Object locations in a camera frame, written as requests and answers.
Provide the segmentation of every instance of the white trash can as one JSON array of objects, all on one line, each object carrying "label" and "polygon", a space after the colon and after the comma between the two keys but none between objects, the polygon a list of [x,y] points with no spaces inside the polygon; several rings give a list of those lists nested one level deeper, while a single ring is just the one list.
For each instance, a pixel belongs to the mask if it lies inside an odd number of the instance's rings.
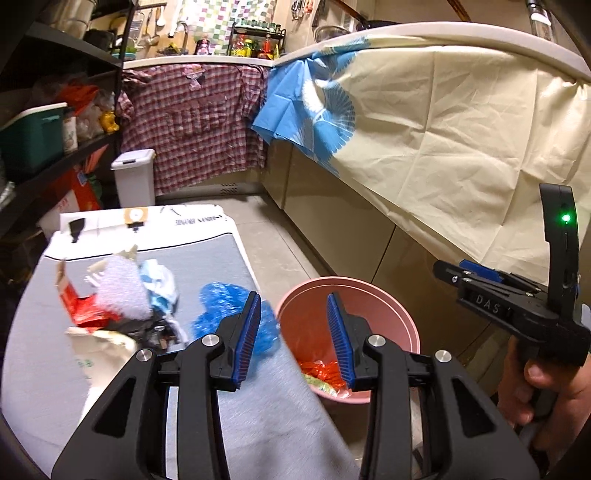
[{"label": "white trash can", "polygon": [[122,153],[111,164],[115,172],[121,208],[156,205],[154,197],[154,158],[152,148]]}]

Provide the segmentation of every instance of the blue plastic bag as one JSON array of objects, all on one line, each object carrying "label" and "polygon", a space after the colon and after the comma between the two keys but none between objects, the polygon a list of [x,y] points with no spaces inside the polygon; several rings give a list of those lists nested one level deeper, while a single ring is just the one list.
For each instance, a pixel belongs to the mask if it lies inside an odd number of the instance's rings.
[{"label": "blue plastic bag", "polygon": [[[199,293],[199,300],[205,307],[203,312],[191,325],[193,340],[208,333],[215,333],[223,318],[240,313],[246,304],[249,290],[231,283],[208,283]],[[279,331],[275,314],[269,302],[261,303],[261,324],[256,334],[254,355],[260,355],[270,350]]]}]

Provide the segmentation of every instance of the pink plastic basin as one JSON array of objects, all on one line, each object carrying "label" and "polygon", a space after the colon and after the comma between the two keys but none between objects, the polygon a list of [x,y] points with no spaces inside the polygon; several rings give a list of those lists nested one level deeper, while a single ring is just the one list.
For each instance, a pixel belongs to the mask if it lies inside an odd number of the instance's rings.
[{"label": "pink plastic basin", "polygon": [[[347,312],[365,318],[373,333],[396,342],[403,350],[420,353],[417,328],[399,302],[378,287],[346,277],[308,280],[289,291],[277,307],[281,334],[298,362],[336,360],[328,321],[326,299],[338,292]],[[343,403],[369,403],[369,392],[333,397],[316,387],[319,396]]]}]

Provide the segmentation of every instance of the plaid shirt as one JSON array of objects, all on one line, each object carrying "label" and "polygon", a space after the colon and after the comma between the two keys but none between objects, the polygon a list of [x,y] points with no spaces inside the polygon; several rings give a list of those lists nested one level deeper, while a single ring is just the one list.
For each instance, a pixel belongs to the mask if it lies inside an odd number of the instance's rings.
[{"label": "plaid shirt", "polygon": [[267,146],[251,129],[268,69],[181,64],[124,70],[122,152],[153,148],[156,195],[211,177],[263,168]]}]

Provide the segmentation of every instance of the countertop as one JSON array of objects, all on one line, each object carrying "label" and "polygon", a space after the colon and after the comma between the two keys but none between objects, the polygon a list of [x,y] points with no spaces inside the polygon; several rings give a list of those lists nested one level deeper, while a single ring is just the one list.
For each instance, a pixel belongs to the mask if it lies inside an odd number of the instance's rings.
[{"label": "countertop", "polygon": [[247,57],[230,57],[228,55],[169,55],[150,59],[130,60],[123,64],[124,69],[139,69],[156,65],[171,65],[174,63],[232,63],[236,65],[252,65],[269,67],[274,60],[251,59]]},{"label": "countertop", "polygon": [[151,67],[172,63],[233,63],[238,65],[257,65],[271,68],[309,57],[315,51],[319,51],[323,48],[355,42],[356,40],[367,36],[371,36],[374,41],[379,41],[381,37],[409,37],[409,40],[415,39],[415,41],[418,41],[419,43],[419,39],[423,39],[435,43],[444,42],[450,45],[463,44],[504,50],[535,58],[568,73],[575,79],[583,79],[587,82],[591,82],[591,70],[589,70],[589,67],[583,58],[558,44],[510,28],[463,22],[418,22],[373,28],[369,31],[355,32],[344,35],[343,37],[312,44],[283,55],[277,60],[230,57],[226,55],[173,55],[168,57],[162,56],[151,59],[126,61],[124,63],[124,69]]}]

